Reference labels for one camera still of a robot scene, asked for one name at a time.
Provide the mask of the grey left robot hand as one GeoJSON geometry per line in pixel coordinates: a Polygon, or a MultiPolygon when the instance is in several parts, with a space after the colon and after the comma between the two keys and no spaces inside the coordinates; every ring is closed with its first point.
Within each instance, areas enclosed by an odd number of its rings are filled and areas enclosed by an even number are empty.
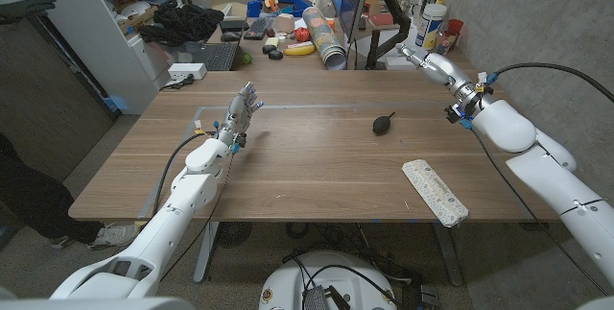
{"type": "Polygon", "coordinates": [[[262,101],[257,101],[257,97],[254,84],[248,82],[231,100],[217,133],[217,139],[230,150],[236,145],[245,147],[252,113],[264,105],[262,101]]]}

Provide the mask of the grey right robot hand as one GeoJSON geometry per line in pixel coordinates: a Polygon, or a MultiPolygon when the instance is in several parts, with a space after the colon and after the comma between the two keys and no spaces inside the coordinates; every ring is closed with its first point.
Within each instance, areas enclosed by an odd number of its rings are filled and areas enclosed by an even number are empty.
{"type": "Polygon", "coordinates": [[[428,53],[402,43],[397,43],[395,48],[407,61],[421,70],[429,81],[443,85],[456,98],[464,111],[475,108],[479,101],[475,85],[469,76],[451,60],[441,54],[428,53]]]}

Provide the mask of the person gloved hand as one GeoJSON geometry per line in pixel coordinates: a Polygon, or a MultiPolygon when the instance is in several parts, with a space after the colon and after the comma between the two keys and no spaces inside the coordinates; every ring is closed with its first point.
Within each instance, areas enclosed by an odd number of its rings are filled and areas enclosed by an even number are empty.
{"type": "Polygon", "coordinates": [[[27,17],[46,16],[57,0],[1,0],[1,24],[8,25],[27,17]]]}

